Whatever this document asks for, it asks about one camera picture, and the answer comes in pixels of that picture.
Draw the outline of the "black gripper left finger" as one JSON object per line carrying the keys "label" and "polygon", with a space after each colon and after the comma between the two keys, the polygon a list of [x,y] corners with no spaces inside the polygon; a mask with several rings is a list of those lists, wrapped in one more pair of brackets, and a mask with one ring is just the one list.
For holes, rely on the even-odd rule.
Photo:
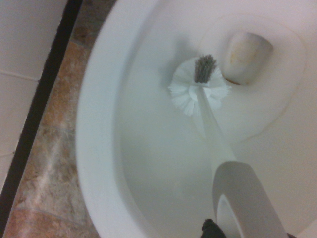
{"label": "black gripper left finger", "polygon": [[205,219],[202,225],[202,238],[226,238],[226,235],[213,219]]}

